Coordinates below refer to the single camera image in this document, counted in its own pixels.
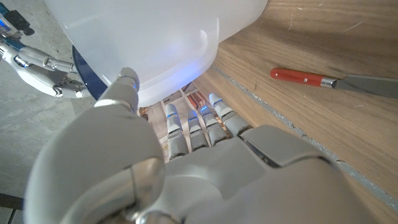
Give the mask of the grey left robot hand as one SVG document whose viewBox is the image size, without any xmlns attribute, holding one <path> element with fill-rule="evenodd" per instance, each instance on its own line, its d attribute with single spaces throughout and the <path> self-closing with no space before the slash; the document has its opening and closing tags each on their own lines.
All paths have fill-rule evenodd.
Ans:
<svg viewBox="0 0 398 224">
<path fill-rule="evenodd" d="M 375 223 L 326 154 L 237 114 L 231 137 L 165 162 L 136 113 L 137 73 L 124 67 L 94 107 L 40 151 L 24 199 L 26 223 Z"/>
</svg>

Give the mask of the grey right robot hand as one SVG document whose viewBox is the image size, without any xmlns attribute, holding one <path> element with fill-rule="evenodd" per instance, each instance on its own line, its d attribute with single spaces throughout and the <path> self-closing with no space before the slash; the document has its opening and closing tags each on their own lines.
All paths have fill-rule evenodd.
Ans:
<svg viewBox="0 0 398 224">
<path fill-rule="evenodd" d="M 75 64 L 21 43 L 12 45 L 1 41 L 1 58 L 7 62 L 27 84 L 54 97 L 84 98 L 90 96 L 85 84 L 68 77 L 76 73 Z"/>
</svg>

